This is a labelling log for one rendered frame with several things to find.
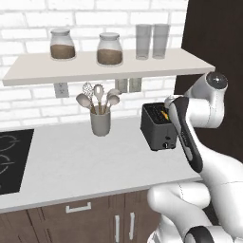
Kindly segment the white wall shelf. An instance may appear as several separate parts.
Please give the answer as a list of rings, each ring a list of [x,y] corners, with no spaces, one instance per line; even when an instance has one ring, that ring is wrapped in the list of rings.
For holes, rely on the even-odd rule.
[[[78,52],[72,60],[53,60],[48,53],[20,55],[2,79],[4,86],[74,83],[158,76],[195,75],[215,67],[182,48],[169,48],[164,59],[137,60],[134,49],[123,52],[121,65],[100,65],[95,51]]]

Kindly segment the grey slotted spoon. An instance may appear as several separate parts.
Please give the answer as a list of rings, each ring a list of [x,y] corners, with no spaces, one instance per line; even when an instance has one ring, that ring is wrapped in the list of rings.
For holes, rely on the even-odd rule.
[[[103,97],[103,86],[101,84],[96,84],[94,86],[94,95],[98,100],[99,114],[102,114],[102,97]]]

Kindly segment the grey utensil pot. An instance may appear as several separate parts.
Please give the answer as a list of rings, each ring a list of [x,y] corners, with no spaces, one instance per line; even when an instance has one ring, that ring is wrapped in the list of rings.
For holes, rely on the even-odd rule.
[[[90,114],[91,129],[94,135],[104,137],[110,132],[111,116],[110,113]]]

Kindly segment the clear drinking glass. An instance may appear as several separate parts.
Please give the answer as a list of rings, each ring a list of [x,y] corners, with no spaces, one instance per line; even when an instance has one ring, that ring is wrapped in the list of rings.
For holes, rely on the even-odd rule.
[[[147,24],[136,25],[136,58],[147,60],[151,41],[152,26]]]
[[[166,24],[155,24],[153,34],[153,54],[154,59],[163,59],[167,48],[170,26]]]

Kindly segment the grey wall socket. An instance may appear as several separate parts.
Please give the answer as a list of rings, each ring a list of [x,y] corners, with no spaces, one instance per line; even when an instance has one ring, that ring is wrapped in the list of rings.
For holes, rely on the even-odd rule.
[[[129,92],[141,92],[141,78],[130,78],[129,79]]]
[[[127,79],[116,79],[115,88],[118,89],[121,93],[127,92],[128,80]]]

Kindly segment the brown drawer front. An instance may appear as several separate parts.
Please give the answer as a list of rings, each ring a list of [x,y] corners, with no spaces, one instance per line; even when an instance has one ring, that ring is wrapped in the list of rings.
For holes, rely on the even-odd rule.
[[[67,214],[65,206],[85,206],[91,202],[92,209]],[[92,198],[28,210],[37,233],[45,243],[109,243],[108,198]]]

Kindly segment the glass jar with brown powder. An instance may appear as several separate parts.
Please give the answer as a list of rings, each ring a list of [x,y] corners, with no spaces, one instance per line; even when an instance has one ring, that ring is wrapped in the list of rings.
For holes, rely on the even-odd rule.
[[[113,66],[122,63],[120,35],[116,32],[103,32],[97,49],[97,62],[100,65]]]
[[[50,55],[56,60],[73,59],[76,56],[76,50],[73,40],[70,36],[70,30],[56,28],[51,32]]]

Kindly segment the grey wooden-handled spatula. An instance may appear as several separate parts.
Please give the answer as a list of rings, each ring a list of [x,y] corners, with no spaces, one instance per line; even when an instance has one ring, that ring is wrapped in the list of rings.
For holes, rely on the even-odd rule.
[[[106,101],[105,101],[105,105],[104,105],[104,108],[103,108],[103,112],[106,112],[106,108],[107,108],[107,105],[110,104],[108,102],[108,98],[110,95],[117,95],[118,97],[121,95],[121,92],[116,89],[116,88],[113,88],[113,89],[110,89],[106,95]]]

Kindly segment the grey wooden-handled spoon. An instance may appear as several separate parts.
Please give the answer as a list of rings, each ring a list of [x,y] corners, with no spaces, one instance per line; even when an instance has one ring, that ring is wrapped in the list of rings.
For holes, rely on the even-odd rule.
[[[82,107],[88,108],[92,113],[94,113],[94,109],[92,108],[91,101],[89,98],[84,94],[81,93],[76,97],[76,101]]]
[[[110,95],[108,98],[110,105],[116,105],[120,102],[120,98],[117,95]]]

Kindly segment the white wall socket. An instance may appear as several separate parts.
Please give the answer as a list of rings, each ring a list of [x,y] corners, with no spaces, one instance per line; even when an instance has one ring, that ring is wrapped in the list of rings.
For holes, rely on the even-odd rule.
[[[67,83],[54,84],[54,91],[55,91],[55,96],[57,98],[68,98],[69,97]]]

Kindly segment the black hob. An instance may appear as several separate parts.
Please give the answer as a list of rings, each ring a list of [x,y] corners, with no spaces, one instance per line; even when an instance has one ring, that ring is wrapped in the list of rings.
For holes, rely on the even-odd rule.
[[[0,132],[0,195],[18,193],[34,130]]]

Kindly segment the brown cupboard door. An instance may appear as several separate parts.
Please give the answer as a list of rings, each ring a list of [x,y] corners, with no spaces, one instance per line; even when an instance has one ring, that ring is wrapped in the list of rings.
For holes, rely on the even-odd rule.
[[[147,243],[151,233],[159,225],[160,214],[150,209],[147,202],[147,190],[126,193],[124,196],[124,243]],[[129,239],[130,213],[135,213],[133,240]]]
[[[26,210],[0,214],[0,243],[39,243]]]
[[[109,197],[109,243],[123,243],[124,194]]]

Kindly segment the black toaster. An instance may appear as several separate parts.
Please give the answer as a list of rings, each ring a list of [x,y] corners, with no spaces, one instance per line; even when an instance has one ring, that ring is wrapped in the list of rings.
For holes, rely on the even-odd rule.
[[[168,114],[164,103],[144,103],[141,109],[140,130],[152,151],[175,149],[178,134],[160,111]]]

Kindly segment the dark brown tall cabinet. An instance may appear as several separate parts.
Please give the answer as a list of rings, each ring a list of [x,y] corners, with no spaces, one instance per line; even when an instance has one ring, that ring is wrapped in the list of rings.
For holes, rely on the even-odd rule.
[[[228,79],[223,123],[198,138],[243,162],[243,0],[189,0],[182,48]]]

